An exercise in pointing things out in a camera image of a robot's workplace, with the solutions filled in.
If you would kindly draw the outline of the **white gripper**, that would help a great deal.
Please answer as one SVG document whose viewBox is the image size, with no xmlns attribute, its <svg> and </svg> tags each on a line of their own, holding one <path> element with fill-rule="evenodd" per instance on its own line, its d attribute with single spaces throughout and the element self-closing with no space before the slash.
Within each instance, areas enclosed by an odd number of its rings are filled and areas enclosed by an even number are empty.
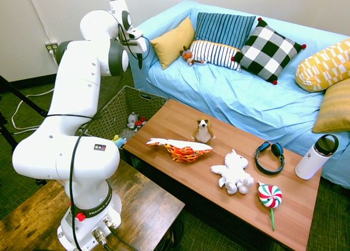
<svg viewBox="0 0 350 251">
<path fill-rule="evenodd" d="M 147 44 L 143 37 L 143 32 L 137 28 L 131 28 L 125 31 L 126 46 L 130 48 L 132 53 L 137 54 L 139 69 L 143 66 L 143 55 L 147 51 Z"/>
</svg>

